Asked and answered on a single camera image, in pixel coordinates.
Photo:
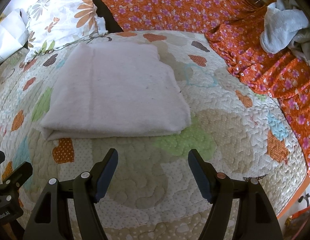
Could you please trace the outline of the orange floral pillow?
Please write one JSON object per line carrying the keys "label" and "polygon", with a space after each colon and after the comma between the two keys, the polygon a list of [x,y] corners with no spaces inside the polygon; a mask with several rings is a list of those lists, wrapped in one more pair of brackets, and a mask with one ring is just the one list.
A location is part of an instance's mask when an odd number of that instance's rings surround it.
{"label": "orange floral pillow", "polygon": [[206,33],[243,19],[257,7],[247,0],[101,0],[124,31]]}

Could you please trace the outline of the pale pink floral cardigan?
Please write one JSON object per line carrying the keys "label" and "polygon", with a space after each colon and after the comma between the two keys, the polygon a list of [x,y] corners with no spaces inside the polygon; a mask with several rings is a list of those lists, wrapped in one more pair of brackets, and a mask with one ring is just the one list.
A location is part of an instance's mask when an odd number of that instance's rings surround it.
{"label": "pale pink floral cardigan", "polygon": [[151,44],[80,43],[53,86],[40,122],[46,140],[155,137],[191,124],[173,69]]}

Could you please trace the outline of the white plastic bag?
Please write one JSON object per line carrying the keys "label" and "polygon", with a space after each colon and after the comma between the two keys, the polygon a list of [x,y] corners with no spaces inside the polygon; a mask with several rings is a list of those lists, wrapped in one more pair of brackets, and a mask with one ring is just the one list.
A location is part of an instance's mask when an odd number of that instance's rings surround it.
{"label": "white plastic bag", "polygon": [[0,22],[0,64],[22,48],[29,37],[20,10],[15,9]]}

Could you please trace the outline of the orange floral bed sheet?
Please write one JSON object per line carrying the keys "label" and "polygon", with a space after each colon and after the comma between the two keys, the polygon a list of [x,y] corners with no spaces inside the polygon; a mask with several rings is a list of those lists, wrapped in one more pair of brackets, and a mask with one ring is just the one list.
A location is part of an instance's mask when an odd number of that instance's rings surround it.
{"label": "orange floral bed sheet", "polygon": [[259,42],[266,8],[218,6],[208,12],[205,33],[228,72],[257,94],[278,100],[303,150],[310,177],[310,67],[289,49],[265,52]]}

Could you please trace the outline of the patchwork heart quilt bedspread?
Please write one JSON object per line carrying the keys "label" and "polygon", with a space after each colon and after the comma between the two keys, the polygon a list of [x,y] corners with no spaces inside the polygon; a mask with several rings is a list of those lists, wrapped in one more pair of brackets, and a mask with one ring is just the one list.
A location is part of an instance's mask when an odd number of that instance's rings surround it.
{"label": "patchwork heart quilt bedspread", "polygon": [[73,179],[110,148],[118,166],[96,211],[109,239],[197,239],[210,212],[188,165],[196,149],[237,180],[260,181],[279,214],[306,177],[306,161],[278,102],[231,76],[203,35],[177,31],[110,34],[103,41],[152,44],[173,69],[192,124],[167,137],[46,141],[39,122],[73,46],[20,67],[21,49],[0,66],[0,182],[21,163],[33,174],[20,189],[26,226],[47,181]]}

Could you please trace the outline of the white floral pillow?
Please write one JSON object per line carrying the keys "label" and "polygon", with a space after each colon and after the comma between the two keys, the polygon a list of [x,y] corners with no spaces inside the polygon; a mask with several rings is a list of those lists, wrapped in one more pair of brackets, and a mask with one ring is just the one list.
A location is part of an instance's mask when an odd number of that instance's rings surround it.
{"label": "white floral pillow", "polygon": [[27,11],[28,54],[36,56],[108,33],[93,0],[38,0]]}

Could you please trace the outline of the grey white crumpled clothes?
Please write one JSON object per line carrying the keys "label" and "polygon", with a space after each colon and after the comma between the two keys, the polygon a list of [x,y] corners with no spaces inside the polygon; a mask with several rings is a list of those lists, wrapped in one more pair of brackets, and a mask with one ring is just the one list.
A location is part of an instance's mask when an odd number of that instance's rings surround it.
{"label": "grey white crumpled clothes", "polygon": [[260,43],[267,53],[288,48],[310,66],[310,23],[295,0],[262,0],[268,4]]}

